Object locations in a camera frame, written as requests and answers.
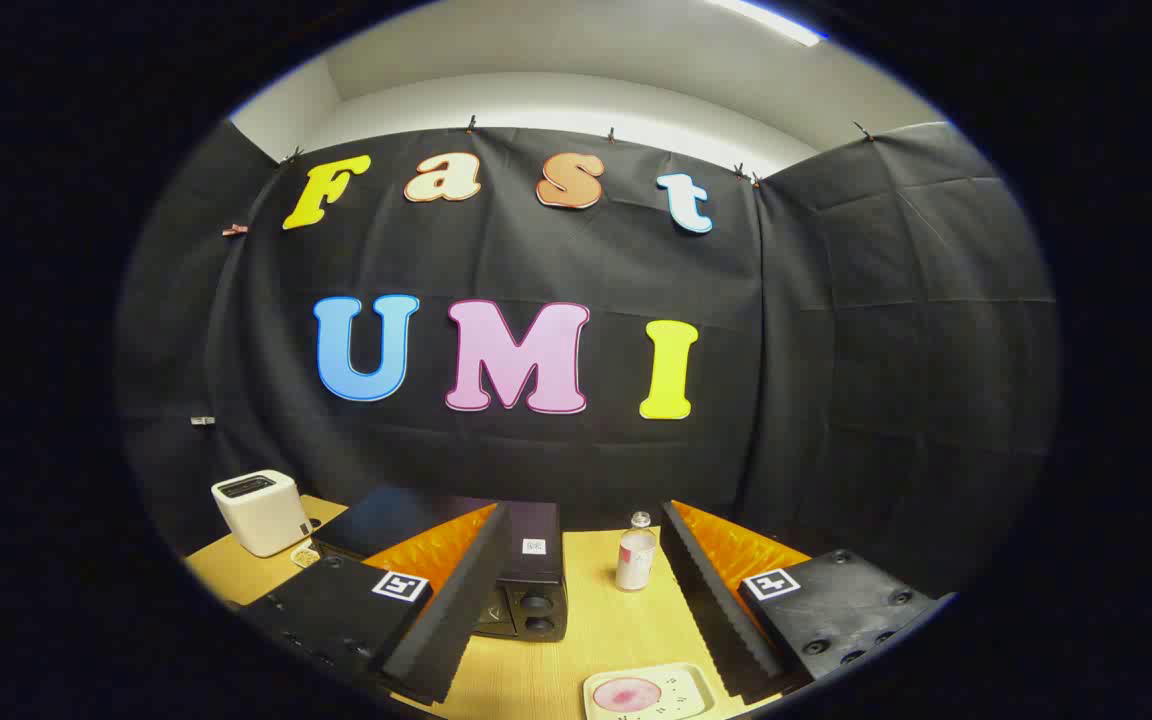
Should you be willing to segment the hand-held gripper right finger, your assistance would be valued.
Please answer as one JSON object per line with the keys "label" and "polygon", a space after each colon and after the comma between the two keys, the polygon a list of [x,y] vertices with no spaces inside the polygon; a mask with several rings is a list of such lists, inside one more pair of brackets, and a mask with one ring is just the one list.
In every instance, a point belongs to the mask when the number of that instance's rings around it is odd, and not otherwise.
{"label": "hand-held gripper right finger", "polygon": [[660,516],[664,555],[723,689],[742,702],[835,683],[952,602],[852,550],[806,556],[679,501]]}

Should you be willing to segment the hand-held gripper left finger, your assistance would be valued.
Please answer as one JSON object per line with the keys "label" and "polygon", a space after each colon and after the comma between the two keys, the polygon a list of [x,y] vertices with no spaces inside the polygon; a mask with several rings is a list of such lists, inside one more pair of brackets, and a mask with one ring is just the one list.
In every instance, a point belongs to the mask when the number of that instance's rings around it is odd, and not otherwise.
{"label": "hand-held gripper left finger", "polygon": [[365,694],[444,702],[508,553],[485,500],[369,500],[316,530],[319,560],[238,606],[271,643]]}

